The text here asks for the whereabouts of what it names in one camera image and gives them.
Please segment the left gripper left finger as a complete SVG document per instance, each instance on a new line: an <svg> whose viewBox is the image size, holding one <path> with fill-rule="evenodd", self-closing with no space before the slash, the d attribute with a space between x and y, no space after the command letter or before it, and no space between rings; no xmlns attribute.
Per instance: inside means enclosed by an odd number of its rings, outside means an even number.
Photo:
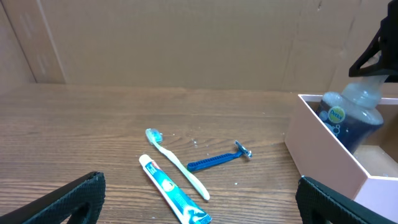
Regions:
<svg viewBox="0 0 398 224"><path fill-rule="evenodd" d="M1 216L1 223L59 224L66 220L75 224L95 224L100 216L106 191L102 172L84 176Z"/></svg>

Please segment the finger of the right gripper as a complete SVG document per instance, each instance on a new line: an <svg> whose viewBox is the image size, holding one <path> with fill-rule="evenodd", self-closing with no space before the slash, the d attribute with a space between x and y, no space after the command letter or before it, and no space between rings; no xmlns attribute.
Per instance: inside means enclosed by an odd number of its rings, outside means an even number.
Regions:
<svg viewBox="0 0 398 224"><path fill-rule="evenodd" d="M379 52L378 62L362 68ZM349 68L348 75L351 78L387 75L385 82L397 83L397 0L387 5L387 16L380 22L380 28L366 50Z"/></svg>

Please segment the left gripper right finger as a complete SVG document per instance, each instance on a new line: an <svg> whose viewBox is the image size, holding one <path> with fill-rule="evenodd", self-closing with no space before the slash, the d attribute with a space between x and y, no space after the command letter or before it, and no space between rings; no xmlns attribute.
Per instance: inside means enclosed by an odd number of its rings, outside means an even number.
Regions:
<svg viewBox="0 0 398 224"><path fill-rule="evenodd" d="M304 175L298 181L295 199L304 224L394 224L393 221Z"/></svg>

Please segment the dark soap pump bottle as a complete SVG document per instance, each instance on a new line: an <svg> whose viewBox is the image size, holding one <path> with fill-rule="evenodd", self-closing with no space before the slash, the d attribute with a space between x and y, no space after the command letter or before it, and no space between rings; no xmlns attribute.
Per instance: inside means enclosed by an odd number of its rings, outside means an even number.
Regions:
<svg viewBox="0 0 398 224"><path fill-rule="evenodd" d="M387 78L387 75L364 77L347 84L340 93L329 91L322 96L316 114L350 153L384 124L376 106Z"/></svg>

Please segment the teal toothpaste tube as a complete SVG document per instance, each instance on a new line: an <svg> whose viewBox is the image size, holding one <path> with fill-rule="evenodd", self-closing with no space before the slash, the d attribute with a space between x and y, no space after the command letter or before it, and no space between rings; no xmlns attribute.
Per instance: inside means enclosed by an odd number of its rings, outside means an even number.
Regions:
<svg viewBox="0 0 398 224"><path fill-rule="evenodd" d="M182 224L209 224L212 218L201 209L147 154L139 162Z"/></svg>

